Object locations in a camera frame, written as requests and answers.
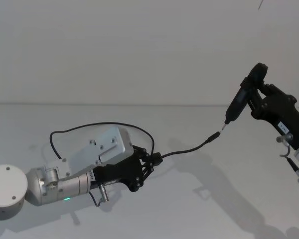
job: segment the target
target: silver cylinder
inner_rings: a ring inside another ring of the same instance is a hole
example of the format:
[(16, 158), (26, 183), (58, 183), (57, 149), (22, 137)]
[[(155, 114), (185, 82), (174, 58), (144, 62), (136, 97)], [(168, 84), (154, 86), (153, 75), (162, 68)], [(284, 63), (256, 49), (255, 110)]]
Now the silver cylinder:
[(46, 172), (45, 181), (47, 186), (56, 186), (58, 184), (58, 174), (56, 169), (52, 169)]
[(102, 201), (105, 203), (105, 202), (108, 202), (109, 201), (109, 197), (108, 197), (108, 194), (106, 193), (106, 190), (105, 190), (105, 187), (103, 184), (100, 184), (99, 185), (99, 189), (100, 189), (100, 193), (101, 193), (101, 196), (102, 196)]
[(35, 206), (76, 197), (90, 191), (90, 177), (87, 173), (51, 185), (46, 181), (44, 167), (31, 169), (27, 174), (28, 190), (25, 199)]

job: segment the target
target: wire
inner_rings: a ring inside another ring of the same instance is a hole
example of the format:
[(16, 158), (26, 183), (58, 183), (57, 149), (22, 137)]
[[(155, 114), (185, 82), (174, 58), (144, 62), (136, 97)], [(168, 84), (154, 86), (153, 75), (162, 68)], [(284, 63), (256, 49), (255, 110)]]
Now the wire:
[(286, 154), (280, 154), (279, 156), (287, 159), (287, 157), (289, 156), (290, 151), (291, 151), (290, 150), (290, 145), (287, 146), (287, 149), (288, 149), (288, 152)]
[(84, 128), (84, 127), (89, 127), (89, 126), (95, 126), (95, 125), (105, 125), (105, 124), (116, 124), (116, 125), (122, 125), (122, 126), (127, 126), (127, 127), (132, 127), (132, 128), (136, 128), (142, 132), (144, 132), (145, 134), (147, 134), (150, 139), (151, 139), (151, 155), (153, 155), (154, 153), (154, 146), (155, 146), (155, 142), (154, 142), (154, 138), (151, 136), (150, 133), (148, 133), (146, 130), (138, 127), (138, 126), (135, 126), (135, 125), (132, 125), (132, 124), (128, 124), (128, 123), (120, 123), (120, 122), (99, 122), (99, 123), (90, 123), (90, 124), (85, 124), (85, 125), (81, 125), (81, 126), (78, 126), (78, 127), (75, 127), (75, 128), (71, 128), (71, 129), (68, 129), (68, 130), (58, 130), (58, 131), (54, 131), (50, 134), (50, 144), (51, 144), (51, 147), (53, 149), (53, 152), (55, 153), (55, 155), (61, 159), (62, 157), (60, 156), (60, 154), (56, 151), (55, 149), (55, 146), (53, 144), (53, 140), (52, 140), (52, 137), (54, 134), (56, 133), (67, 133), (67, 132), (70, 132), (70, 131), (73, 131), (73, 130), (76, 130), (76, 129), (79, 129), (79, 128)]
[(93, 203), (94, 203), (94, 205), (95, 205), (95, 207), (99, 207), (100, 206), (100, 203), (97, 203), (96, 201), (95, 201), (95, 198), (94, 198), (94, 196), (93, 196), (93, 194), (91, 193), (91, 192), (89, 192), (89, 194), (90, 194), (90, 196), (91, 196), (91, 198), (92, 198), (92, 200), (93, 200)]
[(196, 150), (200, 149), (202, 146), (204, 146), (204, 145), (212, 142), (213, 140), (217, 139), (219, 136), (220, 136), (220, 132), (216, 132), (212, 136), (210, 136), (205, 142), (203, 142), (202, 144), (198, 145), (195, 148), (167, 153), (167, 154), (163, 155), (161, 158), (166, 158), (166, 157), (176, 155), (176, 154), (190, 153), (190, 152), (196, 151)]

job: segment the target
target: white wall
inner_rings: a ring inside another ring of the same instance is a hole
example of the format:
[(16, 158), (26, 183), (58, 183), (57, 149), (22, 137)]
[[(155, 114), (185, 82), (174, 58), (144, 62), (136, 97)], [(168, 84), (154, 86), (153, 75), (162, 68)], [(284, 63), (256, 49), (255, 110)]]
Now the white wall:
[(257, 63), (299, 100), (299, 0), (0, 0), (0, 102), (228, 104)]

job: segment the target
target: robotic arm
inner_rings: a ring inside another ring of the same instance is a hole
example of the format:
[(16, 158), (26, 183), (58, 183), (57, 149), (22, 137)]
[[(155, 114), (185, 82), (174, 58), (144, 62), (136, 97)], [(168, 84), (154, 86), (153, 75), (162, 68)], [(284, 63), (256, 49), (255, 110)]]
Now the robotic arm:
[[(26, 174), (12, 165), (0, 165), (0, 220), (15, 216), (24, 200), (41, 206), (89, 193), (99, 206), (109, 200), (106, 185), (121, 182), (136, 192), (161, 162), (160, 153), (149, 155), (132, 145), (125, 128), (112, 127), (72, 157)], [(98, 203), (90, 192), (95, 188), (102, 196)]]
[(235, 121), (248, 104), (253, 118), (269, 122), (279, 132), (281, 136), (277, 138), (277, 142), (282, 142), (288, 148), (288, 154), (281, 156), (287, 159), (299, 177), (299, 168), (288, 157), (291, 146), (299, 161), (299, 112), (295, 108), (297, 100), (273, 84), (264, 84), (267, 69), (265, 64), (258, 63), (243, 80), (241, 89), (226, 112), (224, 127)]

